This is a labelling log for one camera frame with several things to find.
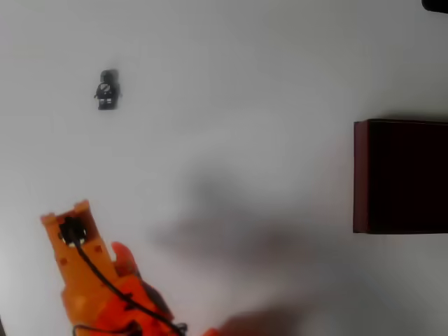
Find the white surface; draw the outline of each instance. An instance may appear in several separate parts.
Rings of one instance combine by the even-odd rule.
[[[230,167],[253,202],[299,204],[349,237],[353,122],[448,106],[448,15],[419,0],[5,0],[0,32],[8,336],[69,335],[41,214],[88,198],[104,239],[131,247],[198,335],[232,312],[235,279],[149,237],[177,218],[201,162]],[[123,97],[99,112],[110,67]],[[362,239],[445,319],[446,236]]]

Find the maroon box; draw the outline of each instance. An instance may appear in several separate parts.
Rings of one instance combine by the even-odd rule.
[[[448,232],[448,123],[355,123],[353,231]]]

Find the black connector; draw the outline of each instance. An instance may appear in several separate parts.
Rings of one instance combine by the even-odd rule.
[[[64,223],[59,225],[60,238],[70,247],[76,247],[75,242],[81,245],[87,240],[87,230],[79,218],[66,217]]]

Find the black cable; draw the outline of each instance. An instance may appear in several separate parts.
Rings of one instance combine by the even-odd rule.
[[[166,326],[170,327],[174,333],[178,336],[183,336],[183,332],[182,330],[177,327],[177,325],[173,324],[168,318],[163,317],[160,314],[157,314],[155,311],[151,311],[148,308],[146,308],[145,306],[142,306],[141,304],[139,304],[138,302],[133,301],[133,299],[131,299],[130,297],[127,297],[124,293],[122,293],[118,288],[116,288],[100,271],[99,269],[97,269],[97,267],[95,266],[95,264],[89,259],[89,257],[85,254],[83,248],[81,247],[81,243],[79,242],[79,240],[77,240],[77,238],[75,237],[75,235],[73,234],[73,232],[71,232],[71,236],[72,236],[72,241],[75,244],[76,250],[78,250],[79,256],[85,261],[85,263],[87,264],[87,266],[92,270],[92,272],[98,277],[99,280],[101,280],[101,282],[106,285],[107,288],[109,288],[114,294],[116,294],[121,300],[129,303],[130,305],[132,305],[134,308],[140,310],[141,312],[151,316],[152,318],[159,320],[160,322],[162,322],[163,324],[165,324]]]
[[[103,334],[110,334],[110,335],[125,334],[125,333],[132,331],[132,329],[130,327],[126,327],[125,329],[121,329],[121,330],[103,330],[103,329],[89,327],[87,325],[77,324],[77,325],[73,326],[73,332],[72,332],[73,336],[76,336],[77,329],[95,331],[96,333],[103,333]]]

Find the black minifigure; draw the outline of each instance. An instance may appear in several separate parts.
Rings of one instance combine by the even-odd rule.
[[[99,110],[113,110],[117,106],[119,89],[116,83],[116,76],[113,71],[105,70],[101,72],[101,83],[98,85],[97,93]]]

